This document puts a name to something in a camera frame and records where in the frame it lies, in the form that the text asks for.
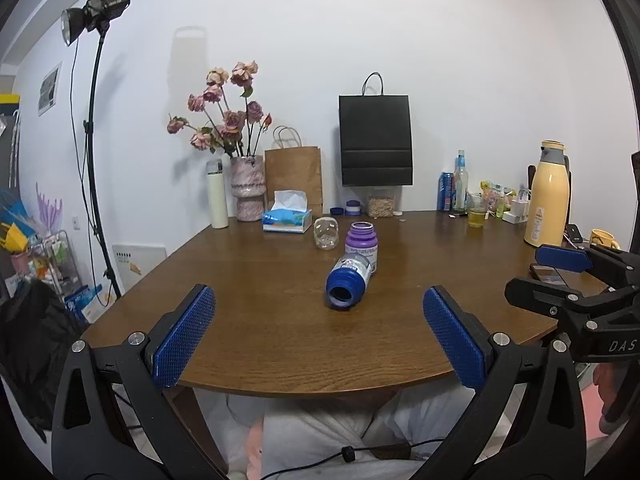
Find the black tripod pole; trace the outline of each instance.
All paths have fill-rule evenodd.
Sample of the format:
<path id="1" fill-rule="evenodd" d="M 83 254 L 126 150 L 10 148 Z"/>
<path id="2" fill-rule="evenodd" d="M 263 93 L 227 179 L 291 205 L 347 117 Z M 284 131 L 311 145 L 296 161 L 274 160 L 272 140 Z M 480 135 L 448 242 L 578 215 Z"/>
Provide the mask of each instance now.
<path id="1" fill-rule="evenodd" d="M 94 234 L 98 238 L 100 248 L 102 249 L 102 256 L 104 257 L 104 264 L 106 270 L 104 275 L 110 280 L 113 291 L 116 294 L 118 300 L 122 295 L 120 293 L 120 287 L 116 280 L 116 275 L 111 267 L 111 260 L 109 258 L 109 252 L 107 250 L 107 243 L 104 241 L 104 232 L 102 230 L 102 221 L 100 220 L 100 210 L 98 209 L 98 195 L 95 189 L 95 171 L 94 171 L 94 104 L 95 104 L 95 85 L 98 79 L 98 65 L 100 64 L 100 54 L 102 53 L 102 45 L 104 44 L 104 37 L 109 30 L 109 22 L 101 22 L 96 27 L 100 32 L 100 41 L 98 42 L 98 52 L 95 54 L 94 65 L 94 78 L 91 81 L 91 93 L 89 94 L 89 118 L 84 124 L 84 130 L 86 132 L 86 166 L 89 174 L 89 196 L 91 197 L 91 205 L 94 210 L 95 218 L 95 231 Z"/>

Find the bottle label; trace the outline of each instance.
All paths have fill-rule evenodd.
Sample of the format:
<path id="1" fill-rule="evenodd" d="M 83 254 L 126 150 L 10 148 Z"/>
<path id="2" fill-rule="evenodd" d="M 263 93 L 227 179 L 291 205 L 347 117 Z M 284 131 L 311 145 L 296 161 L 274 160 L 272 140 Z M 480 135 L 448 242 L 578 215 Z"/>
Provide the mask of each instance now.
<path id="1" fill-rule="evenodd" d="M 531 228 L 531 241 L 537 242 L 542 232 L 542 221 L 545 218 L 545 209 L 543 207 L 536 208 L 536 214 L 533 218 L 533 227 Z"/>
<path id="2" fill-rule="evenodd" d="M 351 247 L 350 245 L 344 245 L 344 252 L 347 254 L 361 254 L 371 263 L 371 273 L 376 272 L 378 270 L 378 246 L 375 245 L 373 247 L 369 247 L 366 249 L 362 249 L 359 247 Z"/>
<path id="3" fill-rule="evenodd" d="M 355 270 L 364 280 L 365 288 L 369 285 L 369 278 L 371 277 L 371 265 L 367 265 L 365 262 L 360 261 L 357 258 L 340 258 L 338 263 L 334 265 L 334 268 L 331 269 L 331 272 L 337 269 L 353 269 Z"/>

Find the black plastic bag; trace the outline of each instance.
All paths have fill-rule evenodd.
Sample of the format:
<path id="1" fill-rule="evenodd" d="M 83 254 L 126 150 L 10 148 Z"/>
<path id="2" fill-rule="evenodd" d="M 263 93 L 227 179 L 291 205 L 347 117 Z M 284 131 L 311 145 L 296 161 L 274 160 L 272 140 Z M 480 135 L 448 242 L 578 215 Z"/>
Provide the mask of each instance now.
<path id="1" fill-rule="evenodd" d="M 25 284 L 0 308 L 0 374 L 42 440 L 51 430 L 66 356 L 84 329 L 40 281 Z"/>

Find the bouquet of flowers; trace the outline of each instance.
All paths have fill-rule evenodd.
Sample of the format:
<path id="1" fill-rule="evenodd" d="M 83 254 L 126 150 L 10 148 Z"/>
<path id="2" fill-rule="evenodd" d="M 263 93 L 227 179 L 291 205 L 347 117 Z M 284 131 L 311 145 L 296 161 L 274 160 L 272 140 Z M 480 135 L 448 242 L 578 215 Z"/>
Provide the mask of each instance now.
<path id="1" fill-rule="evenodd" d="M 258 147 L 260 134 L 269 129 L 271 125 L 271 115 L 266 117 L 258 101 L 249 101 L 249 97 L 254 93 L 254 75 L 258 72 L 258 65 L 255 61 L 251 63 L 238 62 L 235 68 L 229 73 L 223 68 L 214 68 L 207 74 L 207 87 L 202 95 L 191 94 L 187 101 L 187 108 L 191 112 L 203 112 L 207 116 L 207 123 L 195 128 L 184 117 L 174 116 L 169 118 L 166 130 L 170 134 L 176 134 L 181 129 L 187 127 L 194 130 L 191 136 L 191 145 L 197 150 L 211 150 L 215 152 L 217 148 L 223 148 L 225 153 L 233 158 L 239 156 L 255 156 Z M 244 98 L 244 110 L 232 111 L 226 100 L 225 83 L 242 88 L 241 98 Z M 216 124 L 209 111 L 207 104 L 217 104 L 222 117 L 222 124 Z M 258 131 L 254 137 L 254 126 L 258 124 Z"/>

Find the vase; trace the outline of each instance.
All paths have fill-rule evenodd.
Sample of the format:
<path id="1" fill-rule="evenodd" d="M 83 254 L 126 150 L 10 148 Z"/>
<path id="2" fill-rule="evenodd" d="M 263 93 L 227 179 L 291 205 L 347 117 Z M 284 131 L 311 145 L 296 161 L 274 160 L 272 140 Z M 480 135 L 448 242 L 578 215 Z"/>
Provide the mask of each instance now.
<path id="1" fill-rule="evenodd" d="M 264 213 L 267 191 L 264 159 L 261 155 L 235 156 L 231 159 L 231 194 L 236 202 L 236 216 L 241 222 L 255 222 Z"/>

